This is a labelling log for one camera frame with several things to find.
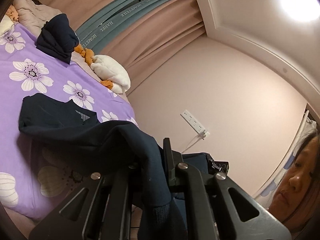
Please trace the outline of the dark navy large garment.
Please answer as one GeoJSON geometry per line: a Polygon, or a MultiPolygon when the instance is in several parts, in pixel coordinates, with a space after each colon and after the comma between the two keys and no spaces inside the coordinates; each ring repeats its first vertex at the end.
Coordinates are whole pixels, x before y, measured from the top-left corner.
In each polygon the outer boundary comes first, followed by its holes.
{"type": "Polygon", "coordinates": [[[132,204],[142,210],[139,239],[187,239],[164,171],[163,148],[129,121],[100,122],[93,111],[43,94],[23,99],[20,132],[83,176],[127,175],[132,204]]]}

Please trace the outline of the folded navy clothes stack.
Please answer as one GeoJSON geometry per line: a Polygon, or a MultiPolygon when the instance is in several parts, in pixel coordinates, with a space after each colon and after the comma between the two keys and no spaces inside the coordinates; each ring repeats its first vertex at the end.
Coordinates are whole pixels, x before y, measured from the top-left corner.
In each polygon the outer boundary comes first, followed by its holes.
{"type": "Polygon", "coordinates": [[[66,14],[58,14],[46,22],[36,42],[43,53],[70,64],[72,52],[79,45],[79,38],[69,25],[66,14]]]}

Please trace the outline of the purple floral bed cover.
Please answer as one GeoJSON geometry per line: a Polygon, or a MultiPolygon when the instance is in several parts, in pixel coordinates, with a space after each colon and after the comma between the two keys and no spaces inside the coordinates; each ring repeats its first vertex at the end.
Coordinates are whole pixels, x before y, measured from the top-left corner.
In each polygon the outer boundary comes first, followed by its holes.
{"type": "Polygon", "coordinates": [[[134,122],[135,114],[77,63],[55,59],[35,42],[21,24],[1,36],[1,204],[41,220],[95,162],[93,143],[77,138],[80,132],[134,122]]]}

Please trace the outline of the white plush blanket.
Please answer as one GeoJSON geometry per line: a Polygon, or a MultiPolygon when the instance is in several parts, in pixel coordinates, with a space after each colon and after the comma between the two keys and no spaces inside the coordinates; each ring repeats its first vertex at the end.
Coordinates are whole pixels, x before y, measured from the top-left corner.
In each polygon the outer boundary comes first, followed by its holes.
{"type": "Polygon", "coordinates": [[[112,91],[116,94],[124,94],[131,87],[131,80],[126,69],[115,59],[107,55],[92,56],[90,68],[101,79],[111,81],[112,91]]]}

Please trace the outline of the pink curtain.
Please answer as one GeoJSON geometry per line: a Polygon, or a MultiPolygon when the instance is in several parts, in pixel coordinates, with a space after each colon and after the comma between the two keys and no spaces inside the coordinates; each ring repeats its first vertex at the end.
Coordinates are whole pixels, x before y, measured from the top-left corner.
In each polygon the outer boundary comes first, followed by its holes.
{"type": "MultiPolygon", "coordinates": [[[[73,29],[115,0],[39,0],[64,12],[73,29]]],[[[102,47],[101,54],[117,60],[128,72],[131,88],[179,50],[206,32],[196,0],[168,0],[121,26],[120,33],[102,47]]]]}

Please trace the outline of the orange cloth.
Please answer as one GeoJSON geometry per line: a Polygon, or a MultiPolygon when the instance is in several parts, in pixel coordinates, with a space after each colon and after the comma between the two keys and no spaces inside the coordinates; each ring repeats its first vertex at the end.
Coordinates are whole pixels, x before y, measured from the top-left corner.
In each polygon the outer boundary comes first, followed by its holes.
{"type": "Polygon", "coordinates": [[[91,64],[93,63],[93,56],[94,52],[91,49],[83,48],[81,44],[78,44],[74,48],[74,53],[72,54],[71,60],[76,62],[87,74],[89,74],[103,86],[111,90],[113,88],[112,81],[101,80],[91,69],[91,64]]]}

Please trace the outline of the grey-green lettered curtain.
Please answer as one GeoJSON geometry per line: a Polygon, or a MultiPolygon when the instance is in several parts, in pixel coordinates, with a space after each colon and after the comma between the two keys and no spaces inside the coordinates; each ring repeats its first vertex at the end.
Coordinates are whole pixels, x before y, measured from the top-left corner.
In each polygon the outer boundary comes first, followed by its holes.
{"type": "Polygon", "coordinates": [[[77,30],[83,48],[96,54],[142,16],[170,0],[114,0],[104,6],[77,30]]]}

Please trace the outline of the ceiling light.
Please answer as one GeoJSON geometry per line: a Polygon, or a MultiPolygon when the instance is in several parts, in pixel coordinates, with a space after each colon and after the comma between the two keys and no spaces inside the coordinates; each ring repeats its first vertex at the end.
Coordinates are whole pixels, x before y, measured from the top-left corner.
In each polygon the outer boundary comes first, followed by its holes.
{"type": "Polygon", "coordinates": [[[319,21],[318,0],[277,0],[279,10],[289,20],[299,24],[319,21]]]}

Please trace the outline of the beige folded quilt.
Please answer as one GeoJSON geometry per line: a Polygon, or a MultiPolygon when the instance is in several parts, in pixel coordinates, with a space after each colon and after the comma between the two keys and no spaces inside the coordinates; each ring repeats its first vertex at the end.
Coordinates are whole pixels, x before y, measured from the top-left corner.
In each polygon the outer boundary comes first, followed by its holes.
{"type": "Polygon", "coordinates": [[[18,21],[34,36],[38,37],[43,26],[62,12],[46,5],[36,5],[32,0],[14,0],[12,4],[17,13],[18,21]]]}

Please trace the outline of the white wall power strip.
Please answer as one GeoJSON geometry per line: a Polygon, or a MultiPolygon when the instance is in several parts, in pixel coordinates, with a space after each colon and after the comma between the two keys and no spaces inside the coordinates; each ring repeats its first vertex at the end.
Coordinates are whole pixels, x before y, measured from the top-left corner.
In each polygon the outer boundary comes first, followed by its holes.
{"type": "Polygon", "coordinates": [[[205,139],[210,133],[207,129],[188,111],[184,110],[180,116],[189,124],[201,139],[205,139]]]}

